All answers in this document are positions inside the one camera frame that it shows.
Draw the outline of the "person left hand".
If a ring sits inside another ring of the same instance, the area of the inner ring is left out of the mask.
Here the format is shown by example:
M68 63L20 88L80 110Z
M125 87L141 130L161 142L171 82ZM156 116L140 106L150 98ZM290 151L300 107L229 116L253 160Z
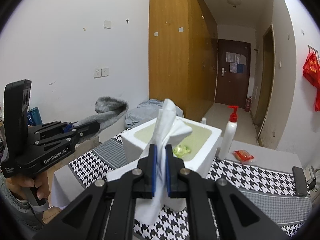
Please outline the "person left hand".
M48 198L50 195L47 171L42 172L35 179L18 174L11 178L7 178L5 184L13 196L19 200L27 200L27 197L22 190L23 187L36 187L38 199Z

